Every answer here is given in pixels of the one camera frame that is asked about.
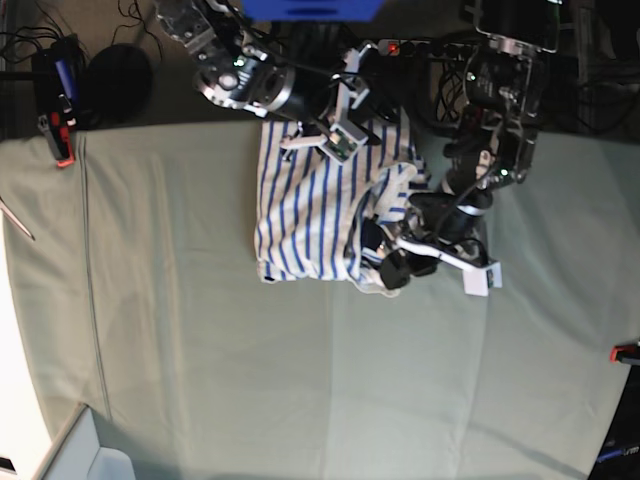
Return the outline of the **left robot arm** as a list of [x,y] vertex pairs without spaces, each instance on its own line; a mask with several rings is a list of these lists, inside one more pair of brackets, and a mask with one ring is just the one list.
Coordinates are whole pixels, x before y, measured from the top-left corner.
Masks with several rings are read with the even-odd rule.
[[451,167],[435,190],[410,195],[403,220],[377,229],[384,257],[376,270],[386,289],[441,264],[461,271],[468,295],[501,287],[501,265],[482,239],[483,217],[494,191],[522,183],[531,168],[560,10],[558,1],[477,2],[482,40],[466,64],[466,104],[443,150]]

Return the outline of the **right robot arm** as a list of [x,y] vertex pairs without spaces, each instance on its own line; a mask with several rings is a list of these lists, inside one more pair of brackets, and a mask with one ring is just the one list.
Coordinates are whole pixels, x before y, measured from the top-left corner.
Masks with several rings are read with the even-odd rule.
[[344,163],[374,142],[357,116],[372,91],[363,67],[374,43],[354,43],[338,25],[302,22],[281,40],[229,1],[158,1],[155,8],[162,30],[196,64],[196,88],[210,103],[295,124],[280,141],[286,157],[309,149]]

